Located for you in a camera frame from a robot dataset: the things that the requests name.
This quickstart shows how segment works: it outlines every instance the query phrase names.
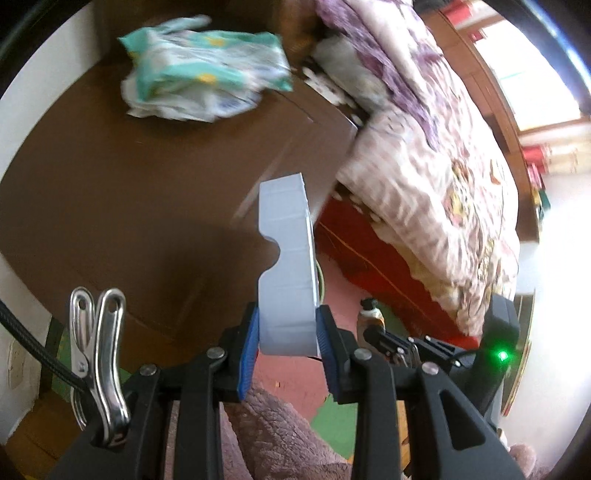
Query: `wall outlet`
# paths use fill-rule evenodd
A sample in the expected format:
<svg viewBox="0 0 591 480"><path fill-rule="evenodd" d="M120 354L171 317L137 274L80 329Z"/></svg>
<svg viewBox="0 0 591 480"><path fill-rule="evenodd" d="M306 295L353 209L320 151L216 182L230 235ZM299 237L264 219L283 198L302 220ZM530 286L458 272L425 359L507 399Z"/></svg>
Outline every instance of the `wall outlet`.
<svg viewBox="0 0 591 480"><path fill-rule="evenodd" d="M16 340L13 340L8 352L8 386L13 390L22 383L26 356L27 351L24 347Z"/></svg>

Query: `wooden floor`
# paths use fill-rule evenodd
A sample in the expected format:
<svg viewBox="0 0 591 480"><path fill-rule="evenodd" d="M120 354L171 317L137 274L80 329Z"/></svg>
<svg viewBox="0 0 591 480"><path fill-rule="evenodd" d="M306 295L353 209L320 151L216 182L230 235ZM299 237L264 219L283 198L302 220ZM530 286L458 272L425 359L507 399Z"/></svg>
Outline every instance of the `wooden floor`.
<svg viewBox="0 0 591 480"><path fill-rule="evenodd" d="M23 475L43 480L79 433L70 404L49 391L35 402L5 450Z"/></svg>

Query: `metal rivet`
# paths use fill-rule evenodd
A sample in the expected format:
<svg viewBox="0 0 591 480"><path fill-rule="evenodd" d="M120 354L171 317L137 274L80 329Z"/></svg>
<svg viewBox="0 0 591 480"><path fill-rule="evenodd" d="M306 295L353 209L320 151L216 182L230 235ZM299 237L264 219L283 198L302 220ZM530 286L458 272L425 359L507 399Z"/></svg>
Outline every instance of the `metal rivet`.
<svg viewBox="0 0 591 480"><path fill-rule="evenodd" d="M358 348L353 354L357 360L361 361L366 361L371 358L371 351L366 348Z"/></svg>
<svg viewBox="0 0 591 480"><path fill-rule="evenodd" d="M146 365L142 365L139 368L139 374L142 377L151 377L152 375L154 375L156 373L156 371L158 370L158 367L154 364L146 364Z"/></svg>
<svg viewBox="0 0 591 480"><path fill-rule="evenodd" d="M207 350L207 358L211 358L212 360L217 360L224 355L226 355L226 351L220 346L213 346Z"/></svg>
<svg viewBox="0 0 591 480"><path fill-rule="evenodd" d="M433 362L425 362L421 368L427 375L437 375L439 373L439 367Z"/></svg>

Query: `window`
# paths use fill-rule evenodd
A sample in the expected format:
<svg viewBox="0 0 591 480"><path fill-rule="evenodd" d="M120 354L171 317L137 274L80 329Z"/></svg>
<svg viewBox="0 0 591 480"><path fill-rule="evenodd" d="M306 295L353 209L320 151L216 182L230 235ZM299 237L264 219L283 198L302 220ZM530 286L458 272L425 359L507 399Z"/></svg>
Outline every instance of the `window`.
<svg viewBox="0 0 591 480"><path fill-rule="evenodd" d="M475 46L501 85L520 130L581 117L560 76L517 27L503 20L482 34Z"/></svg>

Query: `wooden cabinet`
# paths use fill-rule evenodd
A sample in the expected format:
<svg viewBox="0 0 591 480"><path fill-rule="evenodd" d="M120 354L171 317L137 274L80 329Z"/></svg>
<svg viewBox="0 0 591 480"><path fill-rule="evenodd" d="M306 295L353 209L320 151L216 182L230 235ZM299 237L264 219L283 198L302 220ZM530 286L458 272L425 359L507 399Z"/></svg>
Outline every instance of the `wooden cabinet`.
<svg viewBox="0 0 591 480"><path fill-rule="evenodd" d="M519 143L515 117L499 83L476 47L440 12L423 17L452 69L460 76L472 100L490 126L519 193L517 235L522 242L540 240L531 184Z"/></svg>
<svg viewBox="0 0 591 480"><path fill-rule="evenodd" d="M0 251L56 318L72 290L117 286L122 366L189 360L238 324L277 259L258 185L301 172L313 219L356 128L299 80L213 124L126 114L129 61L104 60L47 111L2 179Z"/></svg>

